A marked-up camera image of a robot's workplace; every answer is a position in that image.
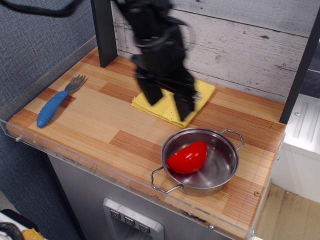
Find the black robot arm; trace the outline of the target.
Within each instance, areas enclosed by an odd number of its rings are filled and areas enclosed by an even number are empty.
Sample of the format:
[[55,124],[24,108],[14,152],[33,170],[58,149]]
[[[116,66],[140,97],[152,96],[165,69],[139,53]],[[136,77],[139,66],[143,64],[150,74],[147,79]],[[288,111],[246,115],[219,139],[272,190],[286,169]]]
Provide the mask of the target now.
[[133,30],[140,54],[132,56],[136,79],[147,101],[154,105],[162,90],[173,93],[181,121],[194,111],[195,79],[184,67],[186,48],[180,26],[183,21],[169,16],[168,0],[117,0],[116,6]]

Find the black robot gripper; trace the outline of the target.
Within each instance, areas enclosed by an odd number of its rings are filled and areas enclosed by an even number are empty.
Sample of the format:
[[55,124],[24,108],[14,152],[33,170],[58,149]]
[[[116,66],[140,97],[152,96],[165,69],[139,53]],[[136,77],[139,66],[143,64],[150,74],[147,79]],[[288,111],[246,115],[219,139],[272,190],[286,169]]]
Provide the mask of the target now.
[[162,97],[162,89],[174,94],[180,120],[195,110],[200,93],[195,90],[194,78],[185,69],[186,50],[182,41],[180,25],[171,22],[160,36],[144,39],[135,37],[141,54],[132,56],[136,64],[137,82],[150,105]]

